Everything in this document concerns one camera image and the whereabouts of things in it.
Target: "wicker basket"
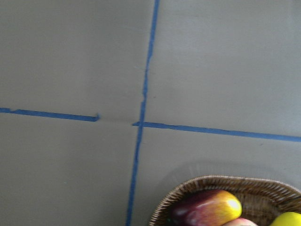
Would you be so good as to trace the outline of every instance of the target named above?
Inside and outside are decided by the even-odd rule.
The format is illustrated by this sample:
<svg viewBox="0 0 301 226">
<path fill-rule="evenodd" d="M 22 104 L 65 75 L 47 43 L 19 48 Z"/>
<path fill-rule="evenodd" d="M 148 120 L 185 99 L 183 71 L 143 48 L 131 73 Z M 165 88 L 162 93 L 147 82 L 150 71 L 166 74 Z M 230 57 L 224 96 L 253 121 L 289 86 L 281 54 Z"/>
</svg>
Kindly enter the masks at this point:
<svg viewBox="0 0 301 226">
<path fill-rule="evenodd" d="M 301 213 L 301 191 L 290 185 L 258 178 L 204 176 L 188 180 L 168 193 L 152 214 L 149 226 L 165 226 L 169 207 L 185 195 L 212 189 L 234 194 L 243 207 L 241 217 L 259 226 L 270 225 L 283 212 Z"/>
</svg>

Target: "lemon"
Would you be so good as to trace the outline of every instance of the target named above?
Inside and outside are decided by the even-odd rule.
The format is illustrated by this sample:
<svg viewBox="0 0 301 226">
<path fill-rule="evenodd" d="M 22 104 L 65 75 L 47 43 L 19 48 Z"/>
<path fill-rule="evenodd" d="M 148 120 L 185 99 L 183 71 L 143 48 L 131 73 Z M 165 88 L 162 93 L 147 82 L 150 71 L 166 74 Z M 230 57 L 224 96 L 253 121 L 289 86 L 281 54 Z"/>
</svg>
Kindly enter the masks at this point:
<svg viewBox="0 0 301 226">
<path fill-rule="evenodd" d="M 301 214 L 295 212 L 283 213 L 270 226 L 301 226 Z"/>
</svg>

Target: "pink fruit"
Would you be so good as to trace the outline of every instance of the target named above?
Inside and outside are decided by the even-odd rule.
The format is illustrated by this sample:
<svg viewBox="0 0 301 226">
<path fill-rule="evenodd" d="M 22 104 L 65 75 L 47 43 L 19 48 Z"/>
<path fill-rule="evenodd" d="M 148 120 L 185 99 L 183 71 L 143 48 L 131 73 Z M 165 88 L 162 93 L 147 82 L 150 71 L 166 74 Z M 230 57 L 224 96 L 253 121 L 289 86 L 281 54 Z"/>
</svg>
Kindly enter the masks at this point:
<svg viewBox="0 0 301 226">
<path fill-rule="evenodd" d="M 253 221 L 244 218 L 237 218 L 222 226 L 257 226 Z"/>
<path fill-rule="evenodd" d="M 239 200 L 224 190 L 194 193 L 171 207 L 170 218 L 176 226 L 221 226 L 238 218 Z"/>
</svg>

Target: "blue tape line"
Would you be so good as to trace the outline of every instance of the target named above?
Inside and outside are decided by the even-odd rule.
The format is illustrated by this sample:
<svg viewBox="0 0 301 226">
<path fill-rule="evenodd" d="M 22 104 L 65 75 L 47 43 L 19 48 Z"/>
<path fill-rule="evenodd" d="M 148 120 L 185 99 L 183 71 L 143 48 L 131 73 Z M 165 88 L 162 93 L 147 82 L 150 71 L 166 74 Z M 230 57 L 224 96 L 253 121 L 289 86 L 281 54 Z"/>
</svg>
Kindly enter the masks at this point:
<svg viewBox="0 0 301 226">
<path fill-rule="evenodd" d="M 146 110 L 146 100 L 147 100 L 147 91 L 148 91 L 148 74 L 149 74 L 151 57 L 152 57 L 152 53 L 153 53 L 153 46 L 154 46 L 154 42 L 155 42 L 155 33 L 156 33 L 156 26 L 157 26 L 159 3 L 160 3 L 160 0 L 155 0 L 153 16 L 152 16 L 152 23 L 151 23 L 151 30 L 150 30 L 150 42 L 149 42 L 146 67 L 145 67 L 145 72 L 144 72 L 143 101 L 141 102 L 140 117 L 139 117 L 140 126 L 138 126 L 138 134 L 137 134 L 137 141 L 136 141 L 136 148 L 135 148 L 135 155 L 134 155 L 132 178 L 131 178 L 131 185 L 130 185 L 130 191 L 129 191 L 128 205 L 127 205 L 126 226 L 130 226 L 131 221 L 132 221 L 135 188 L 136 188 L 136 178 L 137 178 L 138 164 L 139 164 L 139 150 L 140 150 L 140 144 L 141 144 L 141 140 L 142 140 L 142 136 L 143 136 L 143 122 L 144 122 L 145 110 Z"/>
<path fill-rule="evenodd" d="M 74 114 L 38 112 L 38 111 L 21 110 L 21 109 L 11 111 L 9 108 L 0 108 L 0 113 L 22 114 L 22 115 L 30 115 L 30 116 L 40 116 L 40 117 L 70 119 L 70 120 L 80 120 L 80 121 L 97 121 L 100 119 L 99 115 L 93 117 L 93 116 L 74 115 Z"/>
<path fill-rule="evenodd" d="M 242 131 L 235 131 L 235 130 L 223 130 L 223 129 L 213 129 L 213 128 L 194 127 L 194 126 L 181 126 L 181 125 L 175 126 L 175 125 L 166 125 L 166 124 L 155 123 L 155 122 L 144 122 L 142 123 L 142 125 L 143 127 L 158 128 L 158 129 L 175 129 L 175 130 L 191 131 L 191 132 L 198 132 L 198 133 L 213 133 L 213 134 L 222 134 L 222 135 L 229 135 L 229 136 L 253 137 L 253 138 L 261 138 L 261 139 L 301 142 L 301 137 L 285 136 L 285 135 L 278 135 L 278 134 L 242 132 Z M 141 123 L 139 121 L 135 122 L 133 126 L 141 126 Z"/>
</svg>

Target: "vertical blue tape strip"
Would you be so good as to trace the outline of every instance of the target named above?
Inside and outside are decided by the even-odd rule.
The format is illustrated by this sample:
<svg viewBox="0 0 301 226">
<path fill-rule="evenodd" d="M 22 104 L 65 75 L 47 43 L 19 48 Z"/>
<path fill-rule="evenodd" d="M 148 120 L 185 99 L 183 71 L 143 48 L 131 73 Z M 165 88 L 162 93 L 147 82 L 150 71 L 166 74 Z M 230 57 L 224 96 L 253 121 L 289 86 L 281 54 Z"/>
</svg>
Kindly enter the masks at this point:
<svg viewBox="0 0 301 226">
<path fill-rule="evenodd" d="M 58 119 L 69 119 L 69 120 L 80 120 L 80 121 L 97 121 L 100 116 L 84 116 L 75 114 L 62 114 L 62 113 L 51 113 L 51 112 L 38 112 L 30 110 L 10 110 L 9 108 L 0 108 L 0 113 L 10 113 L 10 114 L 22 114 L 30 116 L 48 117 L 48 118 L 58 118 Z"/>
<path fill-rule="evenodd" d="M 156 33 L 156 26 L 157 26 L 159 3 L 160 3 L 160 0 L 155 0 L 153 16 L 152 16 L 150 41 L 149 41 L 148 54 L 147 54 L 147 60 L 146 60 L 146 67 L 145 67 L 145 72 L 144 72 L 143 101 L 141 102 L 140 117 L 139 117 L 140 125 L 138 126 L 138 134 L 137 134 L 136 148 L 135 148 L 135 153 L 134 153 L 132 178 L 131 178 L 131 185 L 130 185 L 130 191 L 129 191 L 128 205 L 127 205 L 126 226 L 130 226 L 131 221 L 132 221 L 135 188 L 136 188 L 136 178 L 137 178 L 138 163 L 139 163 L 139 150 L 140 150 L 140 144 L 141 144 L 141 140 L 142 140 L 142 136 L 143 136 L 143 122 L 144 122 L 144 117 L 145 117 L 146 101 L 147 101 L 148 74 L 149 74 L 151 57 L 152 57 L 152 53 L 153 53 L 153 46 L 154 46 L 154 42 L 155 42 L 155 33 Z"/>
<path fill-rule="evenodd" d="M 223 129 L 182 126 L 182 125 L 166 125 L 166 124 L 155 123 L 155 122 L 143 122 L 142 124 L 143 127 L 149 127 L 149 128 L 174 129 L 174 130 L 190 131 L 190 132 L 198 132 L 198 133 L 212 133 L 212 134 L 222 134 L 222 135 L 238 136 L 238 137 L 252 137 L 252 138 L 261 138 L 261 139 L 301 142 L 301 137 L 285 136 L 285 135 L 278 135 L 278 134 L 253 133 L 253 132 L 243 132 L 243 131 L 236 131 L 236 130 L 223 130 Z M 135 122 L 133 126 L 141 126 L 141 123 Z"/>
</svg>

